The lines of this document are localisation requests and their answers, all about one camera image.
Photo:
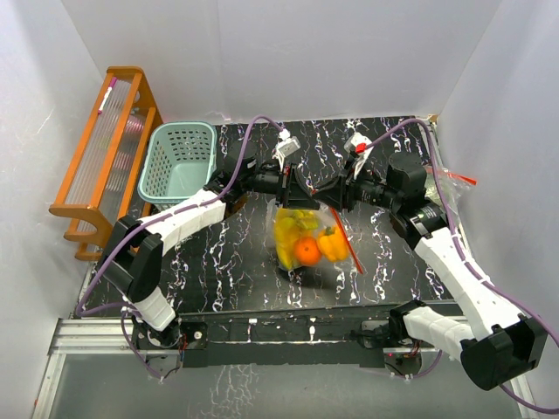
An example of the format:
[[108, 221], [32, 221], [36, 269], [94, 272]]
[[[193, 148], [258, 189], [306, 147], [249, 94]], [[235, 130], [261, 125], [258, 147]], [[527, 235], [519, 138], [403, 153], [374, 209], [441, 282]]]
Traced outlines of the fake banana bunch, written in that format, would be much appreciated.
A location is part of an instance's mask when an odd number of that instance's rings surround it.
[[318, 217], [309, 209], [277, 210], [273, 220], [273, 236], [280, 265], [288, 271], [301, 267], [295, 256], [295, 245], [303, 237], [311, 237], [318, 229]]

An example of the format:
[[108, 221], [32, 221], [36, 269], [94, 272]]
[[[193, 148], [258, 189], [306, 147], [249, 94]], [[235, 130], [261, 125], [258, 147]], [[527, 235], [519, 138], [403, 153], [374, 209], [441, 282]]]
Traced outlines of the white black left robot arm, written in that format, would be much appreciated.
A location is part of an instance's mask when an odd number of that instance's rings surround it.
[[173, 347], [181, 334], [176, 312], [159, 286], [162, 258], [175, 245], [237, 212], [249, 192], [270, 194], [278, 204], [295, 209], [318, 209], [296, 167], [286, 163], [299, 148], [299, 141], [289, 137], [278, 142], [270, 161], [259, 163], [255, 146], [238, 142], [190, 198], [154, 216], [124, 216], [117, 222], [103, 257], [102, 277], [136, 311], [153, 344]]

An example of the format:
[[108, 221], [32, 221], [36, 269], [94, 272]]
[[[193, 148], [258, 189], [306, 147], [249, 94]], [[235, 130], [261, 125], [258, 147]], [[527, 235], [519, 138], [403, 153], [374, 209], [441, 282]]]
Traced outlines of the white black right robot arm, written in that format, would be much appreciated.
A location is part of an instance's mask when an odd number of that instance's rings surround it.
[[385, 178], [356, 172], [348, 161], [313, 197], [336, 210], [351, 210], [357, 202], [389, 210], [395, 232], [435, 271], [466, 317], [459, 323], [412, 300], [390, 310], [390, 339], [402, 347], [421, 340], [441, 349], [460, 361], [477, 387], [490, 390], [535, 369], [548, 334], [468, 270], [445, 211], [426, 195], [426, 179], [416, 155], [396, 153]]

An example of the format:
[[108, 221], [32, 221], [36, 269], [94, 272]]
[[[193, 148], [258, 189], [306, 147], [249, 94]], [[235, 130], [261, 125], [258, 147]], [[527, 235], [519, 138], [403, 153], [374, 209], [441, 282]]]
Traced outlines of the fake orange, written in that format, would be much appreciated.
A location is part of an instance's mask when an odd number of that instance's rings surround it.
[[293, 254], [301, 265], [313, 266], [321, 261], [322, 254], [314, 237], [302, 237], [293, 247]]

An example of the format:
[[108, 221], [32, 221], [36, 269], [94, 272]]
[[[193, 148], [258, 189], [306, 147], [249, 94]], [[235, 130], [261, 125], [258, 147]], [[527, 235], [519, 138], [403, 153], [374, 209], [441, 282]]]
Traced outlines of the clear zip bag with fruit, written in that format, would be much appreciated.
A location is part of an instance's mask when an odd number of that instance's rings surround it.
[[270, 201], [266, 209], [265, 246], [274, 251], [279, 268], [334, 268], [347, 264], [363, 273], [339, 213], [319, 209], [286, 209]]

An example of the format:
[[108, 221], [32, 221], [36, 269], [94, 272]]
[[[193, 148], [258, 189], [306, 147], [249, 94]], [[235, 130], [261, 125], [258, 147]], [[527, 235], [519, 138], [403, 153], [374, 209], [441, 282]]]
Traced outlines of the fake yellow bell pepper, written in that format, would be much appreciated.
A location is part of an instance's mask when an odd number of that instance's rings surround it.
[[317, 244], [322, 255], [331, 263], [340, 262], [349, 256], [344, 236], [337, 226], [322, 230], [318, 234]]

